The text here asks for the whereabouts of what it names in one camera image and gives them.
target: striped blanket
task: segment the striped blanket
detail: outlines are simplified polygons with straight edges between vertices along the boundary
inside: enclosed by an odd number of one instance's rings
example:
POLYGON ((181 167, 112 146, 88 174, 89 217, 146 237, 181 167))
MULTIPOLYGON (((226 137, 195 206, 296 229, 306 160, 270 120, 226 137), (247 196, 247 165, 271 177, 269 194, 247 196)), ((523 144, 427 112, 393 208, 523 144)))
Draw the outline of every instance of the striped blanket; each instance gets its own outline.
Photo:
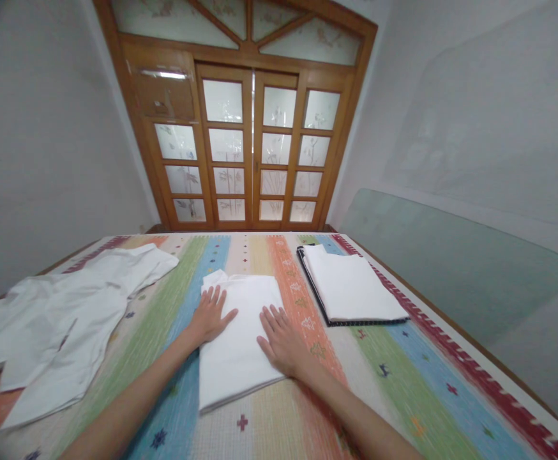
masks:
MULTIPOLYGON (((500 385, 494 372, 452 339, 455 332, 445 332, 379 265, 373 264, 377 275, 412 321, 325 327, 296 259, 296 247, 319 243, 333 254, 356 254, 348 238, 298 233, 116 236, 58 271, 79 270, 104 249, 147 243, 176 255, 177 268, 129 304, 85 398, 38 422, 0 431, 0 458, 57 457, 183 331, 200 301, 202 278, 221 268, 229 275, 275 276, 287 314, 310 353, 426 458, 558 459, 558 424, 550 417, 536 418, 500 385)), ((281 381, 199 416, 198 373, 196 352, 167 385, 125 457, 356 457, 340 424, 306 387, 281 381)), ((0 425, 19 394, 0 394, 0 425)))

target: hand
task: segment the hand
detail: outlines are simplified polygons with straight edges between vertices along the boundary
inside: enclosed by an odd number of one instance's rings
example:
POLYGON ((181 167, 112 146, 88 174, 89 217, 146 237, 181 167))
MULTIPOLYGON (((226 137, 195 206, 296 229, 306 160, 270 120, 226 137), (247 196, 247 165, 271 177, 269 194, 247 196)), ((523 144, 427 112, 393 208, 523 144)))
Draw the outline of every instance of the hand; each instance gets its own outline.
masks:
POLYGON ((308 366, 317 363, 312 360, 303 338, 294 330, 283 308, 277 311, 271 305, 269 311, 264 307, 260 320, 268 341, 261 336, 257 340, 275 369, 288 377, 299 378, 308 366))
POLYGON ((222 309, 226 302, 226 291, 222 292, 221 295, 220 291, 221 288, 216 286, 215 293, 212 287, 202 293, 200 304, 188 325, 188 329, 192 331, 199 345, 211 342, 220 335, 239 312, 237 309, 234 309, 222 318, 222 309))

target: folded white sheet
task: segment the folded white sheet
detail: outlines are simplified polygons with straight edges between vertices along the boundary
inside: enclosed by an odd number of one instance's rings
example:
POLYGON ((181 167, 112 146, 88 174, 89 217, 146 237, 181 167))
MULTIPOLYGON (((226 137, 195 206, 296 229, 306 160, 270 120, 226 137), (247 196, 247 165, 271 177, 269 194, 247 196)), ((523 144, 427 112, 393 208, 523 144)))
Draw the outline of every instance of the folded white sheet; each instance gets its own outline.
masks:
POLYGON ((222 316, 232 309, 239 314, 213 342, 200 349, 199 409, 205 413, 239 399, 285 376, 274 369, 256 337, 266 337, 260 322, 263 306, 283 307, 274 277, 228 275, 217 270, 204 277, 202 291, 212 286, 227 291, 222 316))
POLYGON ((323 245, 304 246, 305 263, 331 321, 392 321, 409 314, 359 256, 328 254, 323 245))
POLYGON ((82 270, 26 278, 0 300, 0 391, 25 387, 2 428, 45 417, 85 394, 128 297, 179 259, 149 244, 102 252, 82 270))

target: wooden door frame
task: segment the wooden door frame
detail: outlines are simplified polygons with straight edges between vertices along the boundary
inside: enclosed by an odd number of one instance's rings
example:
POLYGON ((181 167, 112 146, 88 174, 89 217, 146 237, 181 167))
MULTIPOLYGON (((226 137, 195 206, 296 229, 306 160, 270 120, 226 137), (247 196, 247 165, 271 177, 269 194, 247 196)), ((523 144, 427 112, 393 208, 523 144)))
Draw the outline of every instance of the wooden door frame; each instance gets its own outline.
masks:
MULTIPOLYGON (((332 70, 333 72, 344 73, 349 76, 352 81, 351 88, 348 89, 350 94, 349 100, 345 109, 345 116, 340 132, 336 139, 335 155, 333 159, 332 168, 328 175, 325 193, 329 199, 324 200, 319 212, 318 230, 321 230, 326 222, 328 210, 330 207, 331 198, 335 189, 336 179, 340 165, 342 163, 345 146, 351 130, 356 107, 358 105, 358 98, 364 82, 366 69, 370 54, 373 48, 375 35, 377 34, 377 25, 365 19, 357 13, 345 8, 342 5, 334 3, 331 0, 272 0, 278 4, 284 4, 293 9, 303 10, 306 13, 286 25, 271 33, 269 36, 254 43, 251 37, 251 30, 253 24, 252 15, 252 0, 246 0, 246 18, 247 18, 247 31, 248 36, 245 40, 240 40, 227 26, 219 21, 213 14, 205 9, 197 0, 188 0, 189 3, 196 8, 203 16, 209 19, 218 29, 223 31, 230 39, 238 44, 238 49, 220 49, 207 45, 197 45, 195 43, 177 42, 172 40, 163 40, 159 38, 143 37, 132 34, 120 33, 117 30, 115 16, 111 8, 110 0, 93 0, 94 7, 103 30, 107 47, 113 61, 116 71, 117 80, 121 87, 121 92, 124 96, 124 102, 128 110, 130 122, 139 145, 140 154, 143 160, 151 191, 158 207, 158 214, 163 225, 170 227, 169 212, 167 204, 163 198, 162 187, 158 171, 153 162, 153 156, 149 143, 146 142, 146 128, 142 116, 139 114, 137 97, 132 79, 130 78, 130 70, 128 62, 126 61, 122 49, 122 43, 132 43, 138 45, 146 45, 149 47, 162 47, 164 49, 175 49, 187 51, 192 55, 195 62, 208 62, 212 64, 224 64, 230 66, 240 66, 244 68, 261 68, 269 71, 298 73, 301 71, 316 71, 316 70, 332 70), (355 66, 345 66, 336 64, 320 63, 316 61, 307 61, 304 59, 292 59, 289 57, 270 56, 261 54, 258 47, 261 44, 275 40, 300 25, 304 24, 313 17, 320 17, 330 23, 334 23, 340 28, 347 29, 351 33, 361 37, 361 46, 358 51, 355 66)), ((294 229, 301 227, 300 225, 294 226, 294 229)), ((185 229, 183 223, 179 223, 179 229, 185 229)))

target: white cloth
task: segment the white cloth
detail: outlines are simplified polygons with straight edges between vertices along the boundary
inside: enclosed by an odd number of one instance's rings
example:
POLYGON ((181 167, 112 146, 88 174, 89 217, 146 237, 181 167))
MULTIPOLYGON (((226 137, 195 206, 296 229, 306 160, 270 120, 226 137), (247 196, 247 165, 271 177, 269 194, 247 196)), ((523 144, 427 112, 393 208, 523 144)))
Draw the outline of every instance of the white cloth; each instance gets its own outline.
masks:
POLYGON ((306 266, 331 321, 392 321, 409 317, 365 258, 328 254, 323 245, 303 248, 306 266))
POLYGON ((219 285, 227 291, 222 317, 233 309, 236 318, 213 341, 200 348, 199 409, 208 412, 285 376, 274 369, 258 345, 266 337, 260 322, 262 307, 283 307, 275 277, 228 275, 217 270, 202 280, 202 291, 219 285))
POLYGON ((2 428, 45 417, 85 394, 128 297, 179 259, 149 244, 102 252, 77 272, 26 278, 0 300, 0 391, 26 389, 2 428))

